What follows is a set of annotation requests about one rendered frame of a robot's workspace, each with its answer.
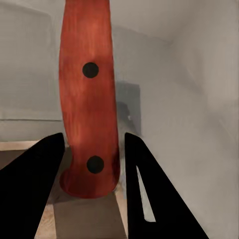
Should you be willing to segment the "parer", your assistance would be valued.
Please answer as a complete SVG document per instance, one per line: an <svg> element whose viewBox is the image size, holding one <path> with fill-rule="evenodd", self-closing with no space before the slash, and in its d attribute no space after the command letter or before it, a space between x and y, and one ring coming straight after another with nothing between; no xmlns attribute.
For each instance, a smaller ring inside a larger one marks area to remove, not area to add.
<svg viewBox="0 0 239 239"><path fill-rule="evenodd" d="M76 198L103 197L120 176L110 0L65 0L59 92L73 156L60 187Z"/></svg>

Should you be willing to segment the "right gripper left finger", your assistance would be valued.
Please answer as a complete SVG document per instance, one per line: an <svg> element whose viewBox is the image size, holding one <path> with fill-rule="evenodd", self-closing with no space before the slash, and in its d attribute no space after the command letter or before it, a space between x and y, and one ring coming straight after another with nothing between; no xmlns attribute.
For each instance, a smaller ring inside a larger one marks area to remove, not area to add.
<svg viewBox="0 0 239 239"><path fill-rule="evenodd" d="M0 170L0 239L34 239L64 152L60 132Z"/></svg>

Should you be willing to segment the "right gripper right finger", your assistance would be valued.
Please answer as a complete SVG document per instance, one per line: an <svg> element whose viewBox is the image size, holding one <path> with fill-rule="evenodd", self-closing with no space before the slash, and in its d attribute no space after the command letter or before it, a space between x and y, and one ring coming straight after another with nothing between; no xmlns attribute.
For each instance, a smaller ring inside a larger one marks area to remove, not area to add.
<svg viewBox="0 0 239 239"><path fill-rule="evenodd" d="M209 239L143 140L125 133L128 239ZM144 219L138 166L156 222Z"/></svg>

